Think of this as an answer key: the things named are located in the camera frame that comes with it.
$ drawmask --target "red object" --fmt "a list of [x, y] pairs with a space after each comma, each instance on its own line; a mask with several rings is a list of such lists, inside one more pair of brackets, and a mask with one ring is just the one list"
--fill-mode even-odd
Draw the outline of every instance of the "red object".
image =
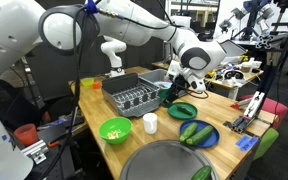
[[15, 137], [19, 139], [25, 147], [30, 146], [38, 141], [36, 127], [34, 124], [26, 124], [14, 131]]
[[60, 142], [59, 142], [59, 141], [55, 141], [55, 142], [53, 142], [53, 143], [48, 143], [48, 146], [49, 146], [49, 147], [55, 147], [55, 146], [58, 146], [58, 145], [60, 145]]
[[[247, 96], [239, 97], [237, 100], [242, 101], [242, 100], [249, 99], [252, 97], [253, 97], [253, 95], [247, 95]], [[281, 125], [282, 121], [284, 120], [284, 117], [288, 111], [288, 107], [286, 107], [285, 105], [283, 105], [281, 103], [278, 103], [278, 105], [276, 107], [276, 103], [277, 103], [276, 101], [269, 99], [269, 98], [266, 98], [264, 101], [263, 107], [262, 107], [263, 111], [278, 115], [278, 117], [279, 117], [278, 121], [273, 122], [273, 128], [275, 130], [277, 130], [280, 127], [280, 125]]]
[[101, 88], [101, 83], [100, 82], [94, 82], [93, 83], [93, 89], [99, 89]]
[[236, 104], [236, 103], [235, 103], [235, 104], [232, 104], [231, 107], [232, 107], [232, 108], [235, 108], [235, 109], [240, 109], [240, 107], [239, 107], [238, 104]]
[[46, 121], [46, 122], [51, 121], [51, 116], [47, 111], [44, 113], [44, 121]]

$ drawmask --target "gray dish rack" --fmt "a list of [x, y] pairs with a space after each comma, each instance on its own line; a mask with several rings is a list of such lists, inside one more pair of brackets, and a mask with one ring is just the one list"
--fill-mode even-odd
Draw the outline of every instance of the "gray dish rack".
[[159, 86], [136, 73], [125, 74], [102, 82], [104, 99], [120, 116], [140, 117], [159, 107]]

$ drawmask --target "green plate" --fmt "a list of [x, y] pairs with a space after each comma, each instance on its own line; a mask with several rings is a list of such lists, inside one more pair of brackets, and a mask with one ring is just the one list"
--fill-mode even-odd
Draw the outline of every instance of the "green plate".
[[[187, 110], [192, 112], [192, 115], [189, 115], [187, 113], [184, 113], [184, 112], [178, 110], [177, 106], [181, 106], [183, 108], [186, 108]], [[168, 114], [170, 116], [172, 116], [173, 118], [176, 118], [176, 119], [181, 119], [181, 120], [193, 119], [197, 115], [197, 112], [198, 111], [197, 111], [195, 106], [193, 106], [192, 104], [189, 104], [189, 103], [185, 103], [185, 102], [173, 103], [172, 106], [168, 108]]]

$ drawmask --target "red cup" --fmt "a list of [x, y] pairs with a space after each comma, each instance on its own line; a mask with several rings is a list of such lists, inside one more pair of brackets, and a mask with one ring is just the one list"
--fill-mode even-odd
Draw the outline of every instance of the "red cup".
[[34, 124], [26, 124], [14, 131], [15, 137], [19, 139], [25, 147], [28, 147], [38, 141], [36, 127]]
[[99, 89], [101, 88], [101, 83], [100, 82], [94, 82], [93, 83], [93, 89]]

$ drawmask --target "pink object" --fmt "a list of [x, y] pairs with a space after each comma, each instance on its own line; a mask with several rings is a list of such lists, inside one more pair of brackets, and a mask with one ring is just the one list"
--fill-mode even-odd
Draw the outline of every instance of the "pink object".
[[[249, 99], [252, 97], [253, 97], [253, 95], [242, 96], [242, 97], [239, 97], [237, 99], [237, 101], [242, 101], [242, 100]], [[281, 125], [282, 121], [284, 120], [284, 117], [288, 111], [288, 107], [286, 107], [285, 105], [283, 105], [281, 103], [278, 103], [278, 105], [276, 107], [276, 103], [277, 103], [276, 101], [269, 99], [269, 98], [266, 98], [264, 101], [263, 107], [262, 107], [263, 111], [278, 115], [279, 120], [277, 122], [274, 121], [274, 123], [273, 123], [273, 128], [275, 130], [277, 130], [280, 127], [280, 125]]]

